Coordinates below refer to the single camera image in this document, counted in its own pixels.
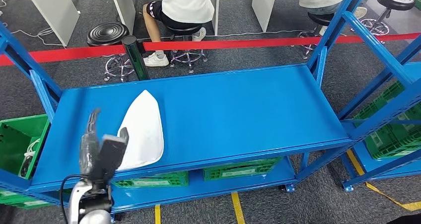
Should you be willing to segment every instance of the white sneaker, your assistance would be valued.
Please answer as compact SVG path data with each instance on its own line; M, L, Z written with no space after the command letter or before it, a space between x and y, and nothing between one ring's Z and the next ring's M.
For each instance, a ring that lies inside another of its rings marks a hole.
M148 66L148 67L165 67L170 63L165 54L164 54L164 57L162 59L159 59L156 56L155 52L153 54L149 55L149 57L144 58L143 61L145 62L145 65Z
M193 35L193 41L199 42L206 36L206 29L204 27L200 28L199 35L195 36Z
M362 6L358 6L354 11L354 16L357 19L363 18L366 14L367 14L367 8L362 7Z

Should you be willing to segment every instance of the black pole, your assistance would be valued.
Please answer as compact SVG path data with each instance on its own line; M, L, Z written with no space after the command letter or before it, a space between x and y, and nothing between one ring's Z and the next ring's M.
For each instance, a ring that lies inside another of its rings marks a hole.
M130 63L135 69L139 80L149 79L143 57L138 48L138 39L133 35L128 35L121 40L127 55L129 55Z

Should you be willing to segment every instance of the gray carpet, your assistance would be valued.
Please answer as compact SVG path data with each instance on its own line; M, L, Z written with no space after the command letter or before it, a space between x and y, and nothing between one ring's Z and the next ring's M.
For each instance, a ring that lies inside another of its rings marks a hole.
M86 34L95 25L115 21L117 11L112 0L73 0L81 11L76 30L69 47L86 46ZM134 0L137 11L142 4L151 0ZM0 17L8 23L10 31L23 29L36 34L48 27L35 6L28 0L9 0L6 7L0 8L4 14ZM261 29L250 7L251 0L220 0L219 33L222 35L243 32L260 32ZM366 17L377 15L369 9ZM268 31L308 30L314 23L307 17L304 9L298 6L298 0L276 0ZM206 25L208 34L212 28ZM58 49L59 46L44 46L37 38L30 38L20 33L18 40L29 50ZM147 38L142 16L138 14L135 22L135 35ZM279 34L247 35L240 37L210 37L211 39L247 39L293 37L297 32ZM46 42L58 43L55 35L46 36ZM405 41L388 42L386 47L392 54L398 54L406 45ZM206 51L209 61L195 64L195 73L213 73L275 66L279 64L303 63L298 47L230 49ZM106 58L92 58L78 61L42 64L48 74L62 88L105 84L103 67ZM380 61L363 44L335 45L328 55L322 89L335 111L343 108L361 89L383 69ZM43 108L31 82L15 67L0 68L1 84L0 119L14 118L43 113ZM175 68L149 69L152 78L188 75L183 66ZM320 152L313 153L315 159ZM297 166L299 155L292 157ZM420 213L408 212L393 204L387 198L369 190L364 185L357 185L351 193L341 188L341 181L348 178L339 159L314 173L300 183L294 193L285 193L277 188L267 188L239 193L245 222L247 224L346 224L379 223L384 224L402 215ZM401 203L421 200L419 176L388 179L372 182L386 194ZM46 207L36 210L21 210L0 206L0 223L23 224L63 223L58 207ZM190 202L163 205L161 207L163 224L234 224L234 208L230 195L213 197ZM126 212L125 224L154 223L153 208Z

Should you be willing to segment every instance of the yellow floor tape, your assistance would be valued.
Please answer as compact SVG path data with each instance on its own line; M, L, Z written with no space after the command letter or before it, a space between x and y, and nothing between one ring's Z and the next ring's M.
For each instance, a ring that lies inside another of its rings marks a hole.
M161 205L155 205L155 224L161 224Z
M356 172L358 173L358 175L363 175L364 171L362 170L361 166L359 165L358 161L355 158L355 155L353 154L353 152L349 149L347 151L347 155L351 160L351 163L354 165ZM405 208L408 211L416 211L421 209L421 202L414 202L414 203L407 203L407 204L401 204L398 201L396 201L395 199L387 196L386 194L384 194L383 192L381 192L380 190L378 190L376 187L374 187L373 185L369 184L369 183L365 183L365 185L367 186L367 188L373 190L376 193L379 193L383 196L385 196L386 198L388 198L390 201L394 202L396 205Z
M237 192L231 193L232 204L234 205L235 216L238 224L245 224L243 210L241 209L240 199Z

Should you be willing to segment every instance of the stool base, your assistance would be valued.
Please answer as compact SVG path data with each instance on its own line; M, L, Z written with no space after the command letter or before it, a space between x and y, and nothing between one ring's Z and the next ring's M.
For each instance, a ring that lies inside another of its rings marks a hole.
M389 27L384 22L376 19L363 19L361 23L366 27L373 35L386 35L389 33Z
M317 34L315 31L302 31L298 34L299 38L309 38L309 37L319 37L320 35ZM316 48L317 44L306 44L306 45L300 45L302 48L304 48L304 51L302 53L303 59L308 59L308 57L311 55L310 53L313 51L314 48Z
M105 64L104 81L109 81L111 77L120 77L121 82L124 82L124 78L134 71L126 54L114 55Z
M203 62L207 62L208 59L206 58L206 55L203 53L203 49L187 49L187 50L172 50L171 51L171 62L170 67L174 67L174 61L181 62L181 63L187 63L189 65L189 73L192 74L193 71L193 65L192 63L202 59Z

